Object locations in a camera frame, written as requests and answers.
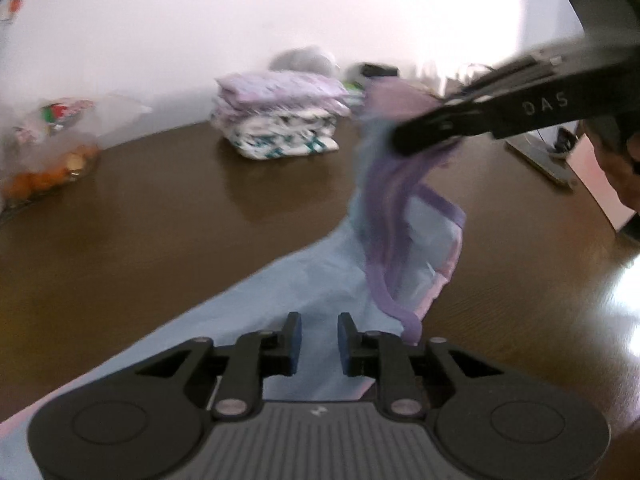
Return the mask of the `small black box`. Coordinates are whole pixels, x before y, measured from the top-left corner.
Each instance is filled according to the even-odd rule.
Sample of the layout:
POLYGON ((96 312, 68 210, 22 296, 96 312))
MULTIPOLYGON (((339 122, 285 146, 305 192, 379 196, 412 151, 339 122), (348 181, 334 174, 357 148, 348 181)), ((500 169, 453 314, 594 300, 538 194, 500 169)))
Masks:
POLYGON ((359 75, 366 79, 398 77, 399 68, 393 65, 362 63, 360 65, 359 75))

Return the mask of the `white round fan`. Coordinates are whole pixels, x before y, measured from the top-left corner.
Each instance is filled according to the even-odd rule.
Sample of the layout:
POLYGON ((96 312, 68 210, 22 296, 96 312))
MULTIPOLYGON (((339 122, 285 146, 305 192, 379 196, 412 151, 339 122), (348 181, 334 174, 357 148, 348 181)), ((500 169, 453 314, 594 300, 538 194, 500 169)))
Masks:
POLYGON ((340 72, 334 59, 316 46, 296 48, 278 54, 269 64, 270 70, 314 73, 336 77, 340 72))

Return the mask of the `folded floral clothes stack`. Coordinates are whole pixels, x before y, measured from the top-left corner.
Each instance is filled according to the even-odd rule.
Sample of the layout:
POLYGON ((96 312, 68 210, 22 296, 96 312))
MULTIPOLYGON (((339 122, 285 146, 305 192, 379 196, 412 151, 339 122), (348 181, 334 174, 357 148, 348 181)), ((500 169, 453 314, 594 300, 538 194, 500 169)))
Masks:
POLYGON ((253 160, 337 151, 335 129, 349 115, 348 91, 323 75, 276 70, 217 80, 212 125, 253 160))

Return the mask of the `plastic bag of oranges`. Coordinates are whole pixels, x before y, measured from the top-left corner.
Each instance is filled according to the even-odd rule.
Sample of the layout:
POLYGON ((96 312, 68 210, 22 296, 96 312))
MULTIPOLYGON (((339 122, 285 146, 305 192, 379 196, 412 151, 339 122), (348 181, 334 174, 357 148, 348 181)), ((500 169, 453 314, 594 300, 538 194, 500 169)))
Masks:
POLYGON ((20 113, 1 107, 1 214, 22 209, 89 172, 102 136, 151 107, 126 96, 63 98, 20 113))

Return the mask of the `pink blue purple garment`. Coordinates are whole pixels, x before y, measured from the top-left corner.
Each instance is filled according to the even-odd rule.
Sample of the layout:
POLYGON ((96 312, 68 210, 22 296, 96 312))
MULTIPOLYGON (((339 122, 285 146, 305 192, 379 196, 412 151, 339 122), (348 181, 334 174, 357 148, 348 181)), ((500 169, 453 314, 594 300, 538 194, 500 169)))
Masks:
POLYGON ((296 311, 302 317, 299 369, 290 378, 268 379, 267 398, 341 401, 362 396, 370 380, 344 376, 338 316, 347 312, 368 330, 384 330, 414 344, 460 256, 464 212, 424 181, 450 156, 450 148, 399 158, 388 146, 396 125, 437 105, 434 96, 396 78, 371 84, 360 115, 356 188, 338 227, 154 330, 68 388, 76 390, 196 336, 231 344, 296 311))

